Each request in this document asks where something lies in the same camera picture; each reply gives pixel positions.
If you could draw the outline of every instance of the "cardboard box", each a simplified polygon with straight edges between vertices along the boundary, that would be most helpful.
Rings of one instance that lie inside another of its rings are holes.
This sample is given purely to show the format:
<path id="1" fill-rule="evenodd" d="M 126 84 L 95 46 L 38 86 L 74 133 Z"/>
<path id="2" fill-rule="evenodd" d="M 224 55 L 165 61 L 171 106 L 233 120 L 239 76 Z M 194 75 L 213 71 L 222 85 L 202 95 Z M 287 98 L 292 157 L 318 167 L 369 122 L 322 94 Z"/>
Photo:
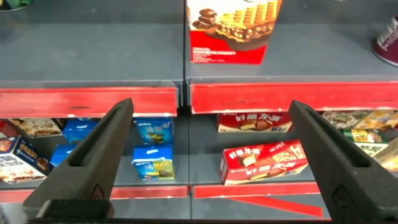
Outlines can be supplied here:
<path id="1" fill-rule="evenodd" d="M 71 119 L 67 122 L 67 125 L 63 130 L 63 136 L 70 144 L 78 144 L 80 141 L 86 138 L 86 136 L 95 128 L 97 124 L 97 121 Z"/>
<path id="2" fill-rule="evenodd" d="M 31 138 L 62 135 L 61 129 L 50 118 L 12 118 L 9 120 Z"/>
<path id="3" fill-rule="evenodd" d="M 398 125 L 397 110 L 374 110 L 364 117 L 354 129 L 386 130 Z"/>
<path id="4" fill-rule="evenodd" d="M 218 132 L 280 132 L 293 128 L 288 112 L 223 113 L 218 115 Z"/>
<path id="5" fill-rule="evenodd" d="M 44 179 L 53 165 L 22 136 L 0 140 L 0 176 L 9 184 Z"/>
<path id="6" fill-rule="evenodd" d="M 142 180 L 174 179 L 171 144 L 135 146 L 132 163 Z"/>
<path id="7" fill-rule="evenodd" d="M 221 180 L 225 185 L 243 184 L 299 174 L 307 165 L 299 140 L 225 149 Z"/>
<path id="8" fill-rule="evenodd" d="M 282 0 L 187 0 L 191 62 L 261 64 Z"/>
<path id="9" fill-rule="evenodd" d="M 342 132 L 370 157 L 376 156 L 388 146 L 384 135 L 376 129 L 348 129 Z"/>
<path id="10" fill-rule="evenodd" d="M 325 111 L 322 116 L 337 129 L 350 129 L 368 115 L 369 112 L 368 110 Z"/>
<path id="11" fill-rule="evenodd" d="M 172 144 L 172 118 L 134 118 L 144 144 Z"/>

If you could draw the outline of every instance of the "snack box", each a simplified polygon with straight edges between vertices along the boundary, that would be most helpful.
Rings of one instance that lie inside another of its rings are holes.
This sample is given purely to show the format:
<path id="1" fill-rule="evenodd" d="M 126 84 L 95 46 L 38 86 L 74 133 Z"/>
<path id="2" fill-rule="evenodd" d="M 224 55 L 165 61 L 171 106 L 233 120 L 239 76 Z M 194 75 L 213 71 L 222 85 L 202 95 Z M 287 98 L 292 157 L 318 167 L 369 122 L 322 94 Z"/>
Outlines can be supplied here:
<path id="1" fill-rule="evenodd" d="M 67 122 L 63 130 L 63 136 L 70 144 L 78 144 L 82 141 L 98 124 L 97 121 L 81 121 L 79 119 L 71 119 Z"/>
<path id="2" fill-rule="evenodd" d="M 288 112 L 223 113 L 218 115 L 218 132 L 279 132 L 293 128 Z"/>
<path id="3" fill-rule="evenodd" d="M 345 129 L 341 131 L 370 157 L 376 156 L 388 146 L 388 142 L 380 130 Z"/>
<path id="4" fill-rule="evenodd" d="M 299 140 L 225 149 L 221 180 L 225 185 L 243 184 L 299 174 L 307 165 Z"/>
<path id="5" fill-rule="evenodd" d="M 0 139 L 0 173 L 9 184 L 44 179 L 53 165 L 22 136 Z"/>
<path id="6" fill-rule="evenodd" d="M 368 114 L 368 110 L 325 111 L 322 116 L 337 129 L 350 129 Z"/>
<path id="7" fill-rule="evenodd" d="M 59 166 L 59 164 L 69 156 L 69 154 L 76 146 L 76 144 L 61 144 L 56 146 L 54 153 L 52 154 L 50 163 L 53 164 L 55 167 Z"/>
<path id="8" fill-rule="evenodd" d="M 9 121 L 31 138 L 62 135 L 61 129 L 50 118 L 12 118 Z"/>
<path id="9" fill-rule="evenodd" d="M 364 117 L 354 129 L 389 129 L 398 124 L 397 110 L 374 110 Z"/>
<path id="10" fill-rule="evenodd" d="M 171 144 L 135 146 L 132 163 L 142 180 L 174 179 Z"/>
<path id="11" fill-rule="evenodd" d="M 261 64 L 282 0 L 187 0 L 192 63 Z"/>
<path id="12" fill-rule="evenodd" d="M 134 118 L 144 144 L 172 144 L 172 118 Z"/>
<path id="13" fill-rule="evenodd" d="M 18 136 L 19 133 L 7 121 L 0 120 L 0 139 Z"/>

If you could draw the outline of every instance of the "oreo box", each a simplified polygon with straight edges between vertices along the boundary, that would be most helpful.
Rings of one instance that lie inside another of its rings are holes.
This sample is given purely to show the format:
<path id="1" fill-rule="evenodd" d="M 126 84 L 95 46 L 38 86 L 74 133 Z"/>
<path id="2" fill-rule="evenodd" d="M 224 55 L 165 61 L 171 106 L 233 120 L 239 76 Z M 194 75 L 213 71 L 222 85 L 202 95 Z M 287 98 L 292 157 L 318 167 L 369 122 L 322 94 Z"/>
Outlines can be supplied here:
<path id="1" fill-rule="evenodd" d="M 172 144 L 172 118 L 134 118 L 144 144 Z"/>
<path id="2" fill-rule="evenodd" d="M 22 136 L 0 139 L 0 174 L 9 184 L 44 179 L 53 165 Z"/>
<path id="3" fill-rule="evenodd" d="M 64 161 L 72 150 L 76 147 L 76 144 L 61 144 L 58 145 L 54 153 L 52 154 L 50 163 L 55 167 L 59 166 L 62 161 Z"/>
<path id="4" fill-rule="evenodd" d="M 171 144 L 135 146 L 132 163 L 142 180 L 174 179 Z"/>
<path id="5" fill-rule="evenodd" d="M 67 122 L 63 130 L 63 136 L 70 144 L 78 144 L 82 141 L 98 124 L 97 121 L 82 121 L 80 119 L 71 119 Z"/>

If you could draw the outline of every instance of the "red can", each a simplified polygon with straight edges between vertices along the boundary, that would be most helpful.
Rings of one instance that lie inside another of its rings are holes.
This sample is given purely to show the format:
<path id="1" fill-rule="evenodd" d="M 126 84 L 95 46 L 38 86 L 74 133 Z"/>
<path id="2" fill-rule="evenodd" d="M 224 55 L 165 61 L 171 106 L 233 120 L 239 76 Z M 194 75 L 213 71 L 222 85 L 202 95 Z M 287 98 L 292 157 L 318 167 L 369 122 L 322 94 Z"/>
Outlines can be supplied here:
<path id="1" fill-rule="evenodd" d="M 398 66 L 398 16 L 392 18 L 387 30 L 372 44 L 372 50 L 381 60 Z"/>

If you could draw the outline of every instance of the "chocolate wafer box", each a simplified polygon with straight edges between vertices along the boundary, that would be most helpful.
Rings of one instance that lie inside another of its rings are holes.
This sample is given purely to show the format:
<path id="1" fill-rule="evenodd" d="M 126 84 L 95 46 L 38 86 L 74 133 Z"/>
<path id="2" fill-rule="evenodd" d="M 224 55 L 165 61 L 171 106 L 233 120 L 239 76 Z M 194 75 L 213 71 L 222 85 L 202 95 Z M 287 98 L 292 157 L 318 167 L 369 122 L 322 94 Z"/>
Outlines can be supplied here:
<path id="1" fill-rule="evenodd" d="M 282 0 L 187 0 L 191 62 L 261 64 Z"/>
<path id="2" fill-rule="evenodd" d="M 308 165 L 299 140 L 225 149 L 221 179 L 225 185 L 299 174 Z"/>
<path id="3" fill-rule="evenodd" d="M 218 132 L 280 132 L 293 128 L 288 112 L 223 113 L 218 115 Z"/>

